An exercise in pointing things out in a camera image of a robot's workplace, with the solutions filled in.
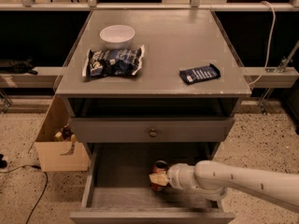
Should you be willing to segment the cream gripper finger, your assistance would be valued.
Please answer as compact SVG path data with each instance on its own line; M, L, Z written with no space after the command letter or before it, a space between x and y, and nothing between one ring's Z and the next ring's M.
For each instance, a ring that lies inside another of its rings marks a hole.
M159 186L167 186L169 183L169 179L166 172L153 173L149 175L149 180L153 184L157 184Z

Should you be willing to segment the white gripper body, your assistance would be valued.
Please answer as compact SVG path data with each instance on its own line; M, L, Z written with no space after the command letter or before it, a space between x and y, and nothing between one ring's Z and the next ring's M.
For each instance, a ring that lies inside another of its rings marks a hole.
M172 165L167 171L169 184L174 189L195 189L197 180L194 167L186 163Z

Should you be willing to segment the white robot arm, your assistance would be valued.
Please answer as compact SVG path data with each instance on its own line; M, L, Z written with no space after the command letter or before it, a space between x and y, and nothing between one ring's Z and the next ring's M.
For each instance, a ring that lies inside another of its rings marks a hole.
M174 189L192 190L215 202L225 197L227 188L236 189L299 213L299 175L235 167L216 161L171 166L157 161L149 180L158 187L170 185Z

